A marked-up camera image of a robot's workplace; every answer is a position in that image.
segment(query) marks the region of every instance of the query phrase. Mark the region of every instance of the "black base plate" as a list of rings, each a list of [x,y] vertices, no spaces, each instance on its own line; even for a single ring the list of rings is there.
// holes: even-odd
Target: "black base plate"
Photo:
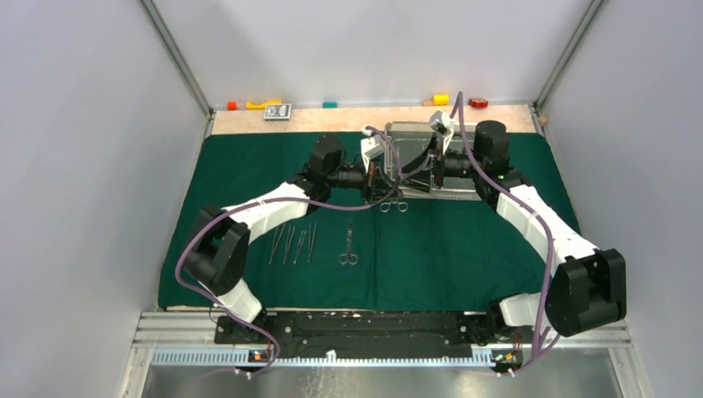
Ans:
[[[478,330],[484,318],[461,312],[292,311],[263,313],[255,324],[276,337],[281,358],[325,357],[332,349],[338,358],[452,358],[470,357],[471,343],[490,342]],[[268,343],[229,317],[219,317],[217,326],[215,344]]]

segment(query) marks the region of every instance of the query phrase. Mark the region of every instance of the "small box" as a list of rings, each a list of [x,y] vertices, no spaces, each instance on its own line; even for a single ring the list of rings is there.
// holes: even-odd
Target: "small box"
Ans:
[[[268,104],[264,109],[264,120],[289,120],[291,104]]]

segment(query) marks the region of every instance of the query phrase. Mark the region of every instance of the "surgical instrument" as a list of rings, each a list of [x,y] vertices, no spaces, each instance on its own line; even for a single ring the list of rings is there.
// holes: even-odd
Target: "surgical instrument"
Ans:
[[[300,250],[303,249],[303,243],[305,243],[305,233],[307,231],[303,230],[303,233],[300,234],[300,238],[298,239],[298,251],[295,252],[295,258],[293,259],[293,265],[296,265],[298,263],[298,256],[300,255]]]
[[[315,229],[313,229],[313,223],[310,222],[308,225],[308,264],[313,259],[313,247],[315,246],[315,235],[318,233],[318,222],[315,221]]]
[[[357,262],[359,262],[359,256],[352,253],[352,238],[351,237],[353,234],[354,234],[354,228],[352,227],[352,224],[350,222],[349,227],[347,228],[347,252],[339,255],[339,264],[341,264],[341,265],[345,265],[345,264],[354,265]]]
[[[408,211],[408,202],[400,201],[400,199],[391,199],[389,201],[384,201],[379,205],[382,213],[387,213],[393,205],[398,205],[398,211],[405,213]]]
[[[276,250],[279,249],[279,242],[281,241],[281,236],[284,235],[285,231],[285,223],[283,223],[281,226],[276,227],[276,231],[274,231],[274,239],[272,240],[271,244],[271,257],[269,257],[269,265],[274,261],[274,255],[276,254]]]
[[[286,251],[284,254],[284,265],[288,259],[288,252],[290,251],[290,246],[293,243],[293,237],[295,236],[295,226],[293,226],[293,232],[291,233],[291,227],[288,227],[288,237],[286,238]]]

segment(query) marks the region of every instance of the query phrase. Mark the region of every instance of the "surgical scissors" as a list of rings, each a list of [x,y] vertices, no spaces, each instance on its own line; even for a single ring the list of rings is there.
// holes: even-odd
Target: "surgical scissors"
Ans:
[[[400,199],[391,199],[389,201],[384,201],[383,203],[381,203],[381,205],[379,206],[379,208],[381,209],[381,213],[387,213],[393,205],[398,205],[398,211],[400,211],[401,213],[405,213],[406,211],[408,211],[407,201],[400,201]]]
[[[339,264],[354,265],[359,262],[359,256],[352,253],[352,235],[354,234],[354,229],[351,222],[347,228],[347,252],[339,255]]]

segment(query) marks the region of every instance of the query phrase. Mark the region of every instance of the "wooden board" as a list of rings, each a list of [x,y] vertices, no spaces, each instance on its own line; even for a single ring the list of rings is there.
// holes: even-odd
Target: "wooden board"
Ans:
[[[263,110],[221,110],[216,113],[212,134],[242,133],[357,133],[371,125],[383,129],[388,122],[427,122],[436,111],[451,106],[400,106],[376,108],[295,109],[289,121],[264,121]],[[535,133],[530,108],[521,105],[490,105],[485,109],[464,107],[465,122],[498,120],[508,133]]]

